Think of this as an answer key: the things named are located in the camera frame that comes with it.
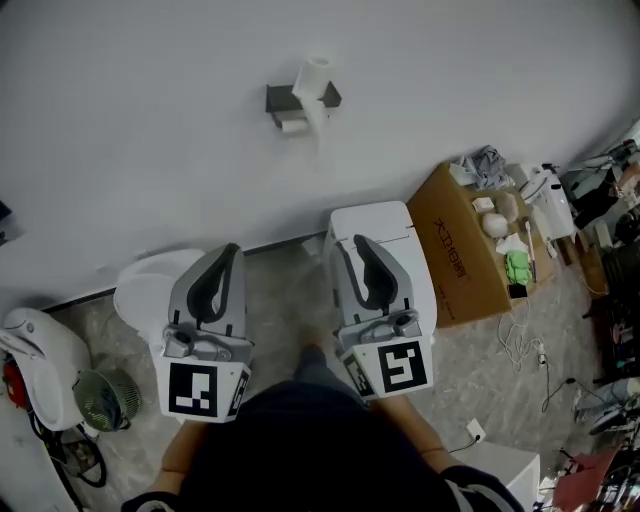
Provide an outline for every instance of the electrical cable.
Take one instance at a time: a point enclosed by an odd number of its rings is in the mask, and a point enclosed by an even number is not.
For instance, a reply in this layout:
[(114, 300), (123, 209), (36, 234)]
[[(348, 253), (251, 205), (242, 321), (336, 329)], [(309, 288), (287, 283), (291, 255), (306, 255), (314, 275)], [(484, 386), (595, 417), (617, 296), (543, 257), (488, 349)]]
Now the electrical cable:
[(587, 287), (587, 290), (589, 290), (591, 293), (595, 293), (596, 295), (609, 295), (609, 290), (606, 290), (604, 292), (598, 292), (593, 288), (591, 288), (591, 286), (587, 284), (587, 280), (584, 278), (584, 275), (581, 274), (580, 279), (582, 280), (582, 284), (584, 284)]
[[(509, 327), (509, 332), (506, 338), (502, 338), (501, 329), (502, 329), (502, 321), (505, 316), (509, 315), (513, 321), (511, 327)], [(529, 327), (529, 318), (531, 317), (531, 302), (527, 299), (527, 315), (524, 323), (519, 324), (516, 320), (516, 317), (513, 313), (508, 312), (504, 313), (500, 317), (500, 321), (498, 322), (498, 339), (504, 348), (505, 353), (511, 360), (511, 365), (513, 367), (513, 373), (518, 374), (522, 370), (522, 362), (533, 352), (535, 348), (538, 351), (538, 354), (544, 354), (544, 345), (540, 338), (533, 338), (531, 340), (525, 341), (524, 336), (526, 334), (527, 328)], [(513, 334), (515, 329), (521, 329), (515, 336), (514, 340), (514, 348), (512, 349), (509, 346), (509, 339)]]
[(535, 196), (538, 192), (540, 192), (542, 190), (542, 187), (545, 186), (545, 184), (547, 183), (547, 181), (549, 181), (548, 178), (545, 178), (544, 180), (542, 180), (542, 183), (540, 184), (540, 186), (535, 190), (535, 192), (529, 194), (527, 197), (523, 197), (522, 200), (523, 201), (528, 201), (529, 199), (531, 199), (533, 196)]
[[(66, 456), (63, 449), (63, 443), (61, 440), (62, 432), (50, 431), (47, 427), (45, 427), (40, 422), (40, 420), (38, 420), (34, 412), (29, 413), (29, 423), (31, 424), (33, 433), (36, 435), (36, 437), (38, 437), (38, 439), (40, 439), (44, 443), (47, 453), (49, 455), (49, 458), (52, 461), (57, 462), (60, 465), (60, 468), (63, 469), (65, 472), (67, 472), (67, 469), (69, 467), (69, 462), (66, 461)], [(101, 487), (104, 487), (107, 482), (107, 466), (104, 461), (104, 457), (102, 456), (102, 453), (98, 448), (98, 445), (93, 441), (93, 439), (89, 437), (89, 435), (84, 431), (82, 426), (78, 425), (76, 428), (84, 437), (84, 442), (87, 444), (89, 450), (91, 451), (91, 454), (95, 458), (96, 460), (95, 465), (99, 467), (100, 476), (98, 477), (98, 480), (95, 480), (95, 481), (89, 480), (82, 473), (78, 475), (71, 475), (71, 476), (79, 478), (80, 480), (85, 482), (87, 485), (90, 485), (91, 487), (95, 487), (98, 489)]]
[[(600, 173), (601, 173), (601, 171), (603, 170), (603, 167), (604, 167), (604, 166), (601, 166), (601, 167), (600, 167), (596, 172), (597, 172), (598, 174), (600, 174)], [(616, 180), (615, 175), (614, 175), (614, 177), (613, 177), (613, 181), (607, 181), (607, 175), (605, 174), (605, 175), (604, 175), (604, 177), (602, 178), (602, 181), (603, 181), (604, 183), (606, 183), (607, 185), (615, 185), (616, 183), (618, 183), (618, 182), (617, 182), (617, 180)]]
[(545, 354), (540, 354), (540, 356), (538, 358), (538, 361), (540, 361), (540, 357), (543, 357), (544, 361), (545, 361), (544, 363), (540, 362), (540, 364), (544, 364), (547, 367), (547, 398), (545, 398), (544, 402), (542, 402), (542, 409), (541, 410), (542, 410), (543, 413), (547, 412), (547, 409), (549, 408), (549, 402), (564, 387), (565, 384), (578, 384), (578, 386), (580, 386), (589, 395), (595, 396), (598, 400), (600, 400), (606, 406), (615, 406), (619, 410), (622, 410), (624, 408), (623, 402), (613, 392), (613, 386), (611, 387), (611, 394), (613, 395), (613, 397), (618, 402), (617, 404), (613, 404), (613, 403), (607, 402), (604, 398), (602, 398), (600, 395), (597, 395), (596, 393), (594, 393), (593, 391), (588, 389), (584, 384), (582, 384), (582, 382), (580, 382), (578, 379), (576, 379), (574, 377), (569, 377), (569, 378), (563, 380), (560, 383), (560, 385), (555, 389), (555, 391), (553, 393), (550, 393), (549, 392), (550, 391), (549, 358)]
[(463, 446), (462, 448), (456, 448), (455, 450), (451, 450), (449, 453), (455, 453), (455, 452), (461, 452), (462, 450), (466, 450), (467, 448), (471, 448), (474, 444), (476, 444), (478, 441), (480, 441), (480, 435), (476, 434), (475, 439), (469, 443), (467, 446)]
[[(578, 175), (580, 175), (585, 170), (593, 171), (593, 173), (588, 174), (587, 176), (582, 178), (580, 181), (573, 182), (573, 184), (571, 185), (571, 190), (576, 190), (584, 181), (586, 181), (591, 176), (593, 176), (593, 174), (600, 174), (600, 171), (602, 171), (605, 166), (611, 165), (612, 163), (613, 163), (613, 159), (607, 160), (606, 162), (604, 162), (603, 164), (600, 164), (600, 165), (596, 165), (596, 166), (586, 165), (586, 166), (582, 167), (581, 169), (577, 169), (575, 172), (577, 172)], [(613, 185), (615, 183), (615, 182), (614, 183), (609, 183), (608, 181), (606, 181), (604, 179), (603, 179), (603, 181), (605, 181), (605, 183), (607, 183), (608, 185)]]

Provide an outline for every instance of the white appliance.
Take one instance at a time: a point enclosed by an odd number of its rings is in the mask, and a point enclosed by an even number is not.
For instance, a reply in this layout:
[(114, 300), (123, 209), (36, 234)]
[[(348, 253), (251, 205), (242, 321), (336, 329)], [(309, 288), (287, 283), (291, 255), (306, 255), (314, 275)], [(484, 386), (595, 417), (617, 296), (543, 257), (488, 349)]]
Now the white appliance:
[(540, 456), (482, 441), (456, 453), (464, 464), (494, 475), (524, 510), (532, 510), (538, 498)]
[(162, 414), (235, 419), (253, 349), (245, 338), (244, 255), (237, 245), (136, 262), (119, 276), (114, 304), (149, 344)]
[(526, 204), (532, 206), (533, 219), (545, 242), (575, 233), (569, 201), (556, 173), (535, 165), (505, 166)]
[(340, 317), (340, 360), (365, 399), (433, 386), (436, 299), (404, 203), (331, 214), (323, 249)]
[(83, 421), (73, 396), (78, 373), (91, 368), (85, 343), (46, 313), (18, 308), (4, 319), (0, 348), (18, 363), (29, 400), (51, 431)]

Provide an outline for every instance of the person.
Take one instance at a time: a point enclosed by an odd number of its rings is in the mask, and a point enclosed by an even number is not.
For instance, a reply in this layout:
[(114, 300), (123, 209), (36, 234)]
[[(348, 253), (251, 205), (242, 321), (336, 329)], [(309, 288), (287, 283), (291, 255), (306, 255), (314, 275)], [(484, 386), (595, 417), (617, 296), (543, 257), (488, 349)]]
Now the person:
[(293, 380), (234, 421), (185, 422), (149, 491), (122, 512), (522, 512), (495, 477), (455, 460), (405, 395), (365, 405), (327, 367), (320, 337), (308, 341)]

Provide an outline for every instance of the toilet paper holder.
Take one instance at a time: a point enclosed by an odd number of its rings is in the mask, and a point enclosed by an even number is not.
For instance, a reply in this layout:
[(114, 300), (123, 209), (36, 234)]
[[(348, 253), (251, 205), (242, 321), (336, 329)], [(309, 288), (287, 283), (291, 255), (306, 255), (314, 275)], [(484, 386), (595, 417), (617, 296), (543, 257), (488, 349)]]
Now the toilet paper holder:
[[(302, 111), (300, 100), (294, 96), (292, 90), (293, 85), (267, 85), (265, 112), (271, 114), (273, 122), (280, 130), (282, 130), (282, 120), (278, 117), (279, 113)], [(320, 100), (326, 108), (337, 108), (342, 103), (342, 96), (333, 83), (329, 82)]]

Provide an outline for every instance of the black cable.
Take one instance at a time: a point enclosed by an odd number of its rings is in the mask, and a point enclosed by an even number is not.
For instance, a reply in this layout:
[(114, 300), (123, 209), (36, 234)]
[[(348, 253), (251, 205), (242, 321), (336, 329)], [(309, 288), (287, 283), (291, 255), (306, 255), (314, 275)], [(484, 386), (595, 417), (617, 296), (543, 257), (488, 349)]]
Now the black cable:
[(611, 394), (613, 395), (613, 398), (615, 398), (618, 401), (618, 405), (620, 405), (620, 409), (622, 409), (622, 407), (624, 407), (624, 403), (622, 402), (622, 400), (620, 400), (618, 398), (618, 396), (615, 394), (615, 391), (613, 390), (613, 388), (615, 387), (615, 382), (611, 385)]
[[(585, 166), (582, 169), (576, 171), (578, 173), (578, 175), (582, 174), (584, 171), (589, 170), (589, 171), (593, 171), (591, 173), (589, 173), (586, 177), (582, 178), (580, 181), (574, 181), (571, 184), (571, 191), (576, 190), (580, 185), (582, 185), (582, 183), (584, 181), (587, 181), (587, 179), (589, 179), (591, 176), (593, 176), (594, 174), (598, 174), (599, 176), (601, 176), (600, 171), (602, 171), (604, 169), (605, 166), (607, 165), (612, 165), (613, 161), (612, 160), (607, 160), (605, 163), (601, 164), (601, 165), (597, 165), (597, 166)], [(603, 178), (602, 181), (605, 181), (608, 185), (613, 185), (615, 183), (615, 179), (613, 183), (609, 183), (608, 181), (606, 181), (606, 176)]]
[(604, 398), (602, 398), (600, 395), (596, 395), (593, 391), (588, 389), (584, 384), (582, 384), (582, 382), (580, 382), (578, 379), (576, 379), (574, 377), (569, 377), (568, 379), (564, 380), (563, 382), (560, 383), (560, 385), (556, 388), (556, 390), (553, 393), (549, 393), (549, 365), (546, 364), (546, 363), (540, 363), (540, 364), (545, 364), (546, 367), (547, 367), (547, 398), (545, 398), (544, 402), (542, 402), (542, 412), (543, 413), (547, 412), (547, 409), (549, 408), (549, 401), (556, 395), (556, 393), (558, 393), (558, 391), (560, 391), (564, 387), (565, 384), (578, 384), (588, 394), (590, 394), (592, 396), (595, 396), (604, 405), (615, 406), (620, 410), (622, 410), (624, 408), (623, 402), (613, 392), (613, 386), (611, 386), (611, 394), (613, 395), (613, 397), (618, 402), (617, 404), (612, 404), (612, 403), (607, 402)]
[(480, 434), (476, 434), (476, 438), (471, 443), (469, 443), (467, 446), (463, 446), (462, 448), (456, 448), (455, 450), (451, 450), (449, 453), (461, 452), (462, 450), (466, 450), (467, 448), (471, 448), (478, 441), (480, 441)]
[[(47, 453), (51, 458), (51, 461), (57, 462), (60, 465), (60, 468), (64, 469), (65, 468), (64, 465), (67, 463), (67, 460), (66, 460), (67, 458), (65, 456), (62, 441), (61, 441), (62, 432), (51, 432), (47, 427), (45, 427), (40, 422), (40, 420), (38, 419), (38, 417), (35, 415), (34, 412), (29, 413), (29, 423), (31, 424), (33, 433), (38, 437), (38, 439), (40, 439), (44, 443), (45, 448), (47, 449)], [(83, 442), (87, 444), (87, 446), (89, 447), (89, 450), (91, 451), (91, 454), (95, 458), (96, 465), (100, 469), (100, 476), (96, 481), (89, 480), (86, 476), (84, 476), (83, 473), (80, 473), (78, 475), (72, 475), (72, 476), (74, 476), (75, 478), (79, 478), (87, 485), (90, 485), (91, 487), (95, 487), (96, 489), (104, 487), (105, 484), (107, 483), (107, 465), (104, 461), (104, 457), (102, 456), (102, 453), (98, 448), (98, 445), (93, 441), (93, 439), (91, 439), (91, 437), (89, 437), (89, 435), (85, 432), (84, 428), (82, 428), (81, 425), (77, 425), (76, 429), (84, 437)]]

